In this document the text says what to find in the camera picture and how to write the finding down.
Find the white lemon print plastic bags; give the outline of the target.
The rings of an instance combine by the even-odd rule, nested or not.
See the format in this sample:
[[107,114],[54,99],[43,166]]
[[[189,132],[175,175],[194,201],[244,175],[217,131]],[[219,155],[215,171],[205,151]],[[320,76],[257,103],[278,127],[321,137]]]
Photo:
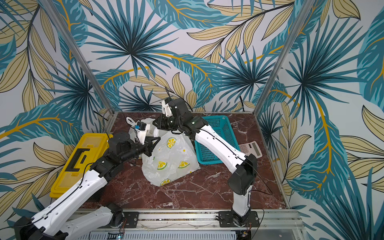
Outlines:
[[142,172],[157,187],[169,184],[200,169],[191,140],[184,134],[161,135],[152,156],[143,155]]

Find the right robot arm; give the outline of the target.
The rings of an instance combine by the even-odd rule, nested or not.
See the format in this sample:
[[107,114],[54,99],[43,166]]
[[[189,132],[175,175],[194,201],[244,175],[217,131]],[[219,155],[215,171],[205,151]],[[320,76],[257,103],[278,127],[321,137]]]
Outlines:
[[248,223],[251,214],[251,190],[257,175],[257,158],[246,155],[220,137],[209,123],[192,114],[183,99],[168,97],[161,102],[162,115],[154,126],[164,131],[178,131],[213,152],[232,173],[228,185],[234,193],[230,220],[238,227]]

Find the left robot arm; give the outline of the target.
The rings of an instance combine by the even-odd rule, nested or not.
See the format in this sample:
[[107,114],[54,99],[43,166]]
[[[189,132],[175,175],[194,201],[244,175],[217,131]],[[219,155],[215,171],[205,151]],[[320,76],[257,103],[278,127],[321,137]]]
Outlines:
[[83,177],[33,217],[22,217],[13,225],[17,240],[72,240],[91,231],[108,226],[121,228],[126,217],[121,207],[109,204],[70,221],[69,218],[90,197],[105,187],[124,169],[124,163],[144,154],[151,156],[160,137],[145,137],[134,142],[127,132],[120,132],[109,139],[109,148],[89,168]]

